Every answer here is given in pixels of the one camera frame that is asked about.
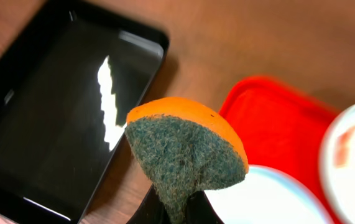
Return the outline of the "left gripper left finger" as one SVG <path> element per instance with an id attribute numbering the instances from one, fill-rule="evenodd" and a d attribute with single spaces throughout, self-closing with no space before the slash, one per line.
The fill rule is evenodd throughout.
<path id="1" fill-rule="evenodd" d="M 170 224 L 165 206 L 153 185 L 127 224 Z"/>

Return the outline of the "orange green sponge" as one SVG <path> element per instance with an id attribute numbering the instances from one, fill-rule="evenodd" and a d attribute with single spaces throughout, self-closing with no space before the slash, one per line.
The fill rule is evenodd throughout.
<path id="1" fill-rule="evenodd" d="M 125 135 L 171 223 L 185 223 L 187 200 L 242 182 L 249 171 L 231 125 L 199 102 L 166 97 L 131 109 Z"/>

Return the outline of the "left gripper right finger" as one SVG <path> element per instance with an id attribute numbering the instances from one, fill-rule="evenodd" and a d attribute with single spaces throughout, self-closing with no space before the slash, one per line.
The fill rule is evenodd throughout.
<path id="1" fill-rule="evenodd" d="M 224 224 L 211 206 L 204 191 L 195 192 L 187 200 L 186 224 Z"/>

